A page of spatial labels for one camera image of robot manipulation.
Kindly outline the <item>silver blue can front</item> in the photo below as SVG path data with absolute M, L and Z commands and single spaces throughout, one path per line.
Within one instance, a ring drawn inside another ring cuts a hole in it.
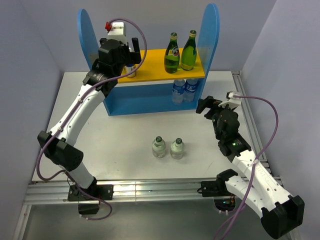
M 135 64 L 128 64 L 125 66 L 125 73 L 127 74 L 128 78 L 134 78 L 136 73 L 136 65 Z

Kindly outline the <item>green glass Perrier bottle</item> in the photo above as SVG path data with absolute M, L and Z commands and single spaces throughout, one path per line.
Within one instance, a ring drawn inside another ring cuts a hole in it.
M 164 55 L 164 69 L 169 74 L 177 72 L 180 64 L 180 51 L 177 39 L 178 34 L 176 32 L 172 32 Z

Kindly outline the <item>small clear bottle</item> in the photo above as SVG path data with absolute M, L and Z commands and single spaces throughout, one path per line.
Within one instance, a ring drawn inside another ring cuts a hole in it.
M 179 160 L 183 157 L 184 150 L 185 144 L 181 138 L 177 138 L 170 145 L 170 155 L 176 160 Z
M 152 142 L 152 154 L 156 158 L 163 158 L 166 154 L 166 142 L 161 136 L 157 136 Z

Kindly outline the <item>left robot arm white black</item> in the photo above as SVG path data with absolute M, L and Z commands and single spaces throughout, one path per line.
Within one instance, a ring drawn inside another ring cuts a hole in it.
M 86 200 L 99 196 L 97 179 L 84 165 L 84 153 L 75 148 L 75 143 L 89 117 L 118 83 L 125 66 L 141 64 L 139 40 L 133 37 L 131 41 L 133 51 L 119 40 L 100 39 L 98 57 L 76 99 L 50 131 L 41 131 L 37 136 L 41 153 L 75 181 L 79 194 Z

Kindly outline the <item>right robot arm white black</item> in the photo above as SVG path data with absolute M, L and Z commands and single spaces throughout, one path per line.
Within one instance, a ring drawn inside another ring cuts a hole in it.
M 233 225 L 242 208 L 248 206 L 259 216 L 266 233 L 277 240 L 303 223 L 305 202 L 274 179 L 259 161 L 260 154 L 256 154 L 239 133 L 239 115 L 235 109 L 242 99 L 244 96 L 234 91 L 227 93 L 225 101 L 208 96 L 198 100 L 196 113 L 209 109 L 205 118 L 213 124 L 220 152 L 249 182 L 242 180 L 235 170 L 227 169 L 215 180 L 202 181 L 198 193 L 203 197 L 234 195 L 240 198 L 242 201 L 229 224 Z

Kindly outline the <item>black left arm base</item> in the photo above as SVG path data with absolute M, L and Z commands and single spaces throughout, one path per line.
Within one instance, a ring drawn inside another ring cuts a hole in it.
M 98 213 L 103 201 L 113 199 L 114 186 L 112 184 L 98 184 L 91 189 L 82 189 L 76 184 L 69 187 L 68 202 L 78 202 L 78 213 L 91 216 Z

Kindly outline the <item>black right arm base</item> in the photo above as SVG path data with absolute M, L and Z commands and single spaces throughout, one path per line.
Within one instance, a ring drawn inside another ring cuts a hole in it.
M 236 208 L 235 195 L 227 191 L 221 180 L 201 181 L 197 193 L 204 198 L 213 198 L 218 211 L 229 213 Z

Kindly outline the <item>blue and yellow wooden shelf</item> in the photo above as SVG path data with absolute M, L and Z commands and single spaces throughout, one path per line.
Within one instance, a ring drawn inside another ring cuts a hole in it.
M 124 22 L 127 19 L 116 18 L 113 22 Z M 77 16 L 77 27 L 80 44 L 90 70 L 98 58 L 100 40 L 95 32 L 86 10 L 80 9 Z M 220 33 L 220 16 L 214 3 L 207 5 L 202 18 L 201 28 L 196 33 L 196 61 L 192 70 L 181 68 L 183 49 L 179 49 L 180 62 L 177 72 L 165 71 L 164 58 L 166 49 L 140 50 L 142 56 L 140 65 L 136 65 L 136 76 L 127 77 L 125 67 L 118 83 L 101 104 L 104 104 L 110 116 L 145 114 L 192 110 L 198 105 L 203 88 L 214 58 Z M 192 102 L 174 104 L 172 101 L 174 80 L 198 79 L 197 90 Z

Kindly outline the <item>clear Pocari Sweat bottle right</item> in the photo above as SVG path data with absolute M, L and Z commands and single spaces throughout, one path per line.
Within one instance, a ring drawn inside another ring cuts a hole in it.
M 187 79 L 184 87 L 183 101 L 186 103 L 192 102 L 198 87 L 198 79 Z

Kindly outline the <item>clear pocari sweat bottle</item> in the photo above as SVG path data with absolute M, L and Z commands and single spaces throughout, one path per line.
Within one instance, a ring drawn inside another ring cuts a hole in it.
M 198 79 L 187 79 L 184 87 L 183 101 L 186 103 L 192 102 L 198 87 Z
M 186 81 L 184 79 L 175 79 L 172 86 L 172 102 L 179 105 L 183 102 Z

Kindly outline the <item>clear Pocari Sweat bottle left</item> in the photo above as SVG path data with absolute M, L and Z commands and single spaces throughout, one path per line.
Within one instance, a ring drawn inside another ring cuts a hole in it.
M 186 81 L 184 79 L 175 79 L 172 86 L 172 102 L 179 105 L 183 102 Z

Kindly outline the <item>green glass bottle yellow label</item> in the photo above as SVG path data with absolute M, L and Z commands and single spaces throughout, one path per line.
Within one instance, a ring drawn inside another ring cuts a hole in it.
M 189 38 L 183 48 L 181 55 L 181 68 L 185 71 L 190 71 L 194 68 L 197 58 L 197 48 L 196 48 L 196 36 L 197 32 L 191 30 L 189 32 Z

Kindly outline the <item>aluminium mounting rail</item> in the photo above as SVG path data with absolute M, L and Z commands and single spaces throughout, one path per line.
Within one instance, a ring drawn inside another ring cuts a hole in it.
M 113 203 L 138 203 L 202 200 L 197 193 L 202 181 L 214 181 L 214 178 L 159 179 L 159 180 L 111 180 L 99 181 L 99 185 L 113 185 Z M 50 182 L 34 182 L 27 187 L 22 204 L 26 205 L 58 205 L 77 204 L 68 201 L 69 184 L 66 180 Z

